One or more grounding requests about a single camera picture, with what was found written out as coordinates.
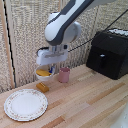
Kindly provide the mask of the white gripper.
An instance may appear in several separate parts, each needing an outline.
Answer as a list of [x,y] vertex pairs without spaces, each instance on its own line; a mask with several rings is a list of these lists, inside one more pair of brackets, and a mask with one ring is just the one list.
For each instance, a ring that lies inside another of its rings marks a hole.
[[[40,49],[37,51],[37,59],[36,63],[40,66],[55,64],[61,61],[65,61],[68,56],[67,50],[62,50],[58,52],[52,52],[49,49]],[[53,73],[55,71],[55,66],[51,66],[49,73]]]

